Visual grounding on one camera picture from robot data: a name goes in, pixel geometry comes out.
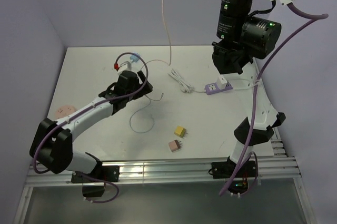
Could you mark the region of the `purple power strip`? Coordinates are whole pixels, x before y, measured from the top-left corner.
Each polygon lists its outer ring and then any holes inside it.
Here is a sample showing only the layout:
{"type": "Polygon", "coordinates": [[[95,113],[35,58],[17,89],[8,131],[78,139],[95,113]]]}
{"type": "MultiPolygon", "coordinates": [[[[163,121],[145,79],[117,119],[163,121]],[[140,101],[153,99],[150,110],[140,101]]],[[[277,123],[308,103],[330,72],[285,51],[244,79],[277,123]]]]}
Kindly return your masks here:
{"type": "Polygon", "coordinates": [[[227,82],[225,88],[220,89],[216,83],[212,83],[212,84],[207,84],[204,89],[207,95],[213,95],[213,94],[218,94],[221,92],[232,90],[233,87],[229,82],[227,82]]]}

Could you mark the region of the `white 80W charger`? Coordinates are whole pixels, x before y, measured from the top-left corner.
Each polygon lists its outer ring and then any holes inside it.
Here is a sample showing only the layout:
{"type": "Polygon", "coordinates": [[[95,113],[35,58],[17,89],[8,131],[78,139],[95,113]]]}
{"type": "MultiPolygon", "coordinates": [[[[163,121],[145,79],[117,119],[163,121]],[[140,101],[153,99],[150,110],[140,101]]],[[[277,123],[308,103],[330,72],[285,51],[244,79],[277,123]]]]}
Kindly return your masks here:
{"type": "Polygon", "coordinates": [[[223,75],[219,75],[216,80],[216,85],[219,90],[223,90],[227,86],[227,79],[223,75]]]}

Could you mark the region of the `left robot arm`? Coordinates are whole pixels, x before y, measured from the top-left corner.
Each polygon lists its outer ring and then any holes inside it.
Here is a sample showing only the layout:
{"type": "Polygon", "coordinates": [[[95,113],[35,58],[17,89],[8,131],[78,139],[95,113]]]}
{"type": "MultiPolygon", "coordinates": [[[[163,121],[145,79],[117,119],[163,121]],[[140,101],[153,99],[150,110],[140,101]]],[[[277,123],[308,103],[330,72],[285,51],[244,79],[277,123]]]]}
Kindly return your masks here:
{"type": "Polygon", "coordinates": [[[85,107],[64,118],[45,118],[40,122],[29,150],[33,162],[41,163],[54,174],[67,170],[83,173],[89,181],[99,180],[102,161],[88,152],[74,152],[73,142],[97,122],[152,91],[153,86],[142,71],[123,71],[116,82],[85,107]]]}

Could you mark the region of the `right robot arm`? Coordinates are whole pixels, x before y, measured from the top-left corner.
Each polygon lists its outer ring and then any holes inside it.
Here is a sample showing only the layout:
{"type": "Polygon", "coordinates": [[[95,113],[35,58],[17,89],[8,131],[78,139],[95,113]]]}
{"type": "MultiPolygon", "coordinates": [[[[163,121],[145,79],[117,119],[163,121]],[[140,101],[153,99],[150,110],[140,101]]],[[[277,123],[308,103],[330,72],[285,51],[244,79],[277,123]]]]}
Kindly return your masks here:
{"type": "Polygon", "coordinates": [[[246,118],[234,130],[237,139],[228,171],[238,177],[246,170],[243,161],[253,146],[268,142],[273,129],[286,116],[271,104],[256,71],[255,59],[265,59],[275,48],[282,26],[257,17],[271,9],[251,11],[253,0],[221,0],[212,60],[220,75],[231,84],[240,98],[246,118]]]}

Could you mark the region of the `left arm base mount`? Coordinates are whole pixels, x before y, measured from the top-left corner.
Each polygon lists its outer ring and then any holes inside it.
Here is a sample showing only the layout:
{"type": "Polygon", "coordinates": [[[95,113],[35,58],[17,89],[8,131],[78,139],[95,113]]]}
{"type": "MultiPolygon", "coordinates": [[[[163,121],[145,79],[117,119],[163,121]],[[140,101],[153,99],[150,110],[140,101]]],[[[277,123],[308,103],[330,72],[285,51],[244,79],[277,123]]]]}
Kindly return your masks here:
{"type": "Polygon", "coordinates": [[[71,177],[72,184],[82,185],[82,195],[85,199],[97,201],[97,198],[103,196],[107,186],[115,189],[115,195],[109,201],[114,200],[119,195],[119,187],[115,184],[118,182],[120,175],[120,167],[118,165],[103,165],[90,174],[81,172],[73,172],[71,177]]]}

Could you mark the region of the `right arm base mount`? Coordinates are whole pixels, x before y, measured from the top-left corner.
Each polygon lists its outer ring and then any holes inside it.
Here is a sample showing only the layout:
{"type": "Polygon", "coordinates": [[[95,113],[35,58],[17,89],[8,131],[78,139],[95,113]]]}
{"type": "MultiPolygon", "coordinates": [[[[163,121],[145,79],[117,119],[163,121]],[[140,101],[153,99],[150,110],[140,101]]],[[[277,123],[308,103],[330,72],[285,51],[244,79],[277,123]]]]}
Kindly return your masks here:
{"type": "MultiPolygon", "coordinates": [[[[235,175],[235,178],[240,178],[240,180],[231,183],[228,188],[230,193],[236,195],[247,193],[250,188],[248,178],[254,178],[251,186],[256,184],[259,176],[258,161],[255,153],[251,155],[254,155],[254,161],[250,161],[249,159],[243,161],[243,165],[235,175]]],[[[231,161],[230,158],[222,162],[212,162],[208,174],[211,175],[213,179],[229,179],[235,167],[236,164],[231,161]]]]}

